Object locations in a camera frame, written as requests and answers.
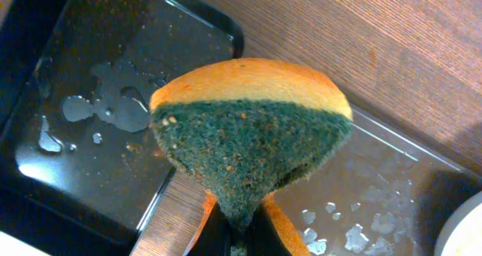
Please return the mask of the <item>orange green sponge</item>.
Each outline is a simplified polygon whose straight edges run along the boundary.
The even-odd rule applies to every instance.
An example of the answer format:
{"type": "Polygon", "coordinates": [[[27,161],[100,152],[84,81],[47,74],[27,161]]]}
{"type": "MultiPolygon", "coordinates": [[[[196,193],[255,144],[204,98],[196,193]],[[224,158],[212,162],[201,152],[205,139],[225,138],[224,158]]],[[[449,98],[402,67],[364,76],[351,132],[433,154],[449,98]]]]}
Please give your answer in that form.
{"type": "Polygon", "coordinates": [[[335,83],[290,62],[231,59],[170,81],[149,109],[161,152],[206,192],[188,249],[217,203],[230,225],[230,255],[247,255],[259,206],[291,255],[309,254],[274,195],[321,169],[349,139],[352,109],[335,83]]]}

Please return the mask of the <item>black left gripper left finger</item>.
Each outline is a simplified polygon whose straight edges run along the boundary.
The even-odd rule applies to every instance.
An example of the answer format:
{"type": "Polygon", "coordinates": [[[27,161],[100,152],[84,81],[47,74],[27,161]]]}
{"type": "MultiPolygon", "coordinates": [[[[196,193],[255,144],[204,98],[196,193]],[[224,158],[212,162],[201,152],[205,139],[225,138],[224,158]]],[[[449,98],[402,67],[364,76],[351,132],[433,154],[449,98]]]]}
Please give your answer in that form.
{"type": "Polygon", "coordinates": [[[185,256],[230,256],[230,225],[216,203],[185,256]]]}

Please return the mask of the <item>white plate with sauce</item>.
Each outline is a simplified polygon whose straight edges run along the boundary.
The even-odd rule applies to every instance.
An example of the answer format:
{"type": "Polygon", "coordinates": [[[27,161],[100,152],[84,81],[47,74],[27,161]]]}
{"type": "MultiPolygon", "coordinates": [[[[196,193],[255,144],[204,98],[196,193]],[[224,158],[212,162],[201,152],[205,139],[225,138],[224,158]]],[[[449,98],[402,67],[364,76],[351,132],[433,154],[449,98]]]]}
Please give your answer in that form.
{"type": "Polygon", "coordinates": [[[445,222],[434,256],[481,256],[481,192],[466,200],[445,222]]]}

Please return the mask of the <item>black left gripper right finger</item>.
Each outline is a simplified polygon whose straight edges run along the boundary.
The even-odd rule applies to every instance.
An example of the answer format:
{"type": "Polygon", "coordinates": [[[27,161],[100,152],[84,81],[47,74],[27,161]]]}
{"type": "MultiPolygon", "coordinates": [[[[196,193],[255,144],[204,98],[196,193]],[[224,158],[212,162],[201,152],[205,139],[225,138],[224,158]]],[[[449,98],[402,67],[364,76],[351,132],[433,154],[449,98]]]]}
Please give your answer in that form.
{"type": "Polygon", "coordinates": [[[246,245],[248,256],[291,256],[263,206],[255,210],[246,229],[246,245]]]}

